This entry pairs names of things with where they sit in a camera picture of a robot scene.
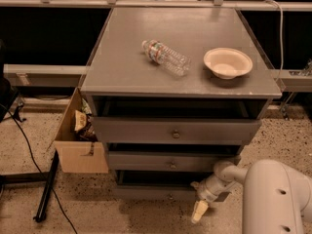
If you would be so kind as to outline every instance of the floor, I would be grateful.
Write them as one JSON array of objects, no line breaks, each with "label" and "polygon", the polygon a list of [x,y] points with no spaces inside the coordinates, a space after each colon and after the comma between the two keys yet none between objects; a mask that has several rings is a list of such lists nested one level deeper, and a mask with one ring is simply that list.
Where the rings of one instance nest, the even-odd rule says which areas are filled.
[{"label": "floor", "polygon": [[[42,171],[50,168],[51,143],[68,99],[26,102],[21,123]],[[270,106],[252,143],[242,153],[240,167],[263,158],[275,159],[312,176],[312,125],[307,110],[294,105],[285,121]],[[12,119],[0,124],[0,174],[36,173],[24,137]],[[112,195],[113,176],[65,174],[58,167],[54,189],[78,233],[242,233],[242,187],[238,185],[223,203],[214,203],[202,220],[192,224],[193,202],[123,201]],[[74,233],[52,196],[47,218],[33,220],[43,191],[42,183],[6,185],[0,198],[0,233]],[[305,233],[312,224],[305,223]]]}]

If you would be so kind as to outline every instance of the plastic bottle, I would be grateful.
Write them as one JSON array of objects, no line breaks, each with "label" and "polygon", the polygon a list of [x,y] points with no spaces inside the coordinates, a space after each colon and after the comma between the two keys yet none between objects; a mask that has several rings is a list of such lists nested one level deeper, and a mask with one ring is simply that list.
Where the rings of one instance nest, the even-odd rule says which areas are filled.
[{"label": "plastic bottle", "polygon": [[184,76],[190,68],[191,60],[156,40],[143,41],[146,55],[177,76]]}]

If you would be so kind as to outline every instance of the cabinet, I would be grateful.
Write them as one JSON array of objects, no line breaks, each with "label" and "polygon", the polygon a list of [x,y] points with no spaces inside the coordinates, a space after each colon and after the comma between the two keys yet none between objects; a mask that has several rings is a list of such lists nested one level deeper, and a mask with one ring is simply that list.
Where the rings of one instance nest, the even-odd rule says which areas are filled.
[{"label": "cabinet", "polygon": [[[189,56],[187,76],[151,62],[141,49],[148,39]],[[252,72],[216,78],[203,56],[218,47],[245,52]],[[113,9],[81,90],[116,174],[115,195],[162,200],[194,200],[192,181],[220,159],[237,164],[281,95],[236,11],[217,8]]]}]

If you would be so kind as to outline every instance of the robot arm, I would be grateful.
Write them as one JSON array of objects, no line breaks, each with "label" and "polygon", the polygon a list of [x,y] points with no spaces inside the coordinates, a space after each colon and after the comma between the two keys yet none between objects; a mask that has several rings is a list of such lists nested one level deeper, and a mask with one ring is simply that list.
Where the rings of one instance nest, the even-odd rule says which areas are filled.
[{"label": "robot arm", "polygon": [[261,160],[248,170],[219,162],[213,175],[192,183],[201,199],[193,222],[199,220],[197,210],[203,209],[203,202],[214,201],[236,182],[244,186],[243,233],[303,234],[302,220],[312,221],[312,179],[283,163]]}]

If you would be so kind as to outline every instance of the brown box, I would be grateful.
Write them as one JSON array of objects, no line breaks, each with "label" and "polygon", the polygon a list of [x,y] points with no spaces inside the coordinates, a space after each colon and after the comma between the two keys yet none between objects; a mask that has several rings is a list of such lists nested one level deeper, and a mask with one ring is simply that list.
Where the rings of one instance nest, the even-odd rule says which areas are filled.
[{"label": "brown box", "polygon": [[74,132],[75,110],[81,110],[80,91],[75,90],[60,121],[54,146],[64,173],[108,173],[105,150],[101,142],[77,141]]}]

